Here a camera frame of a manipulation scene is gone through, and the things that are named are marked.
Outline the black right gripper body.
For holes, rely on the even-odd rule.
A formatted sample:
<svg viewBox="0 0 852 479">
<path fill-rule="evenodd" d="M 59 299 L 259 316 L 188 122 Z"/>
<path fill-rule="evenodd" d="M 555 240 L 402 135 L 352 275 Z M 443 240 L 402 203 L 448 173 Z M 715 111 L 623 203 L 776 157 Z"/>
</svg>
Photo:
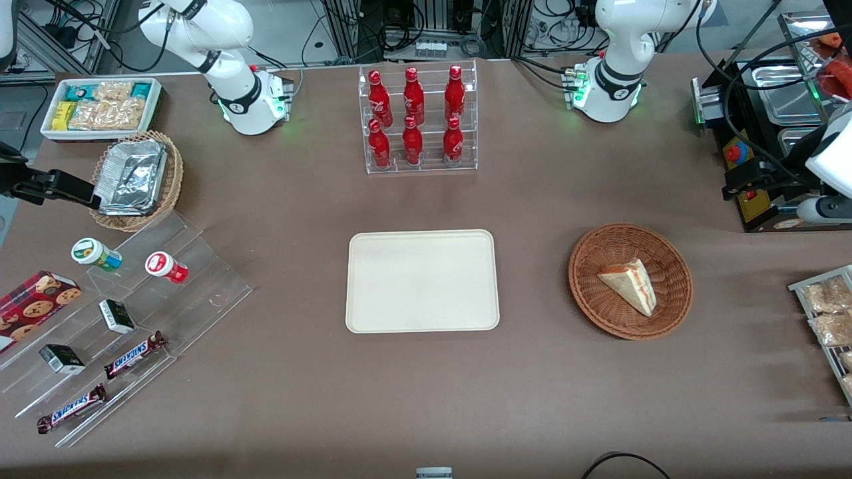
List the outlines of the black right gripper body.
<svg viewBox="0 0 852 479">
<path fill-rule="evenodd" d="M 1 194 L 11 197 L 15 186 L 30 179 L 27 158 L 18 149 L 1 142 Z"/>
</svg>

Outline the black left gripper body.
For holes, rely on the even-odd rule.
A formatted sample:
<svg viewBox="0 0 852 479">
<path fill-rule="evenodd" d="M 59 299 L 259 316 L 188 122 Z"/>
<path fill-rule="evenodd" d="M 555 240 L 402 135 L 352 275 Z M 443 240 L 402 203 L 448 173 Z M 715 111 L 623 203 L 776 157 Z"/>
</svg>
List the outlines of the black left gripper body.
<svg viewBox="0 0 852 479">
<path fill-rule="evenodd" d="M 773 199 L 782 195 L 793 200 L 810 193 L 810 172 L 805 167 L 806 158 L 782 158 L 782 167 L 767 158 L 752 158 L 757 170 L 757 179 L 752 182 L 752 197 L 759 191 L 769 194 Z"/>
</svg>

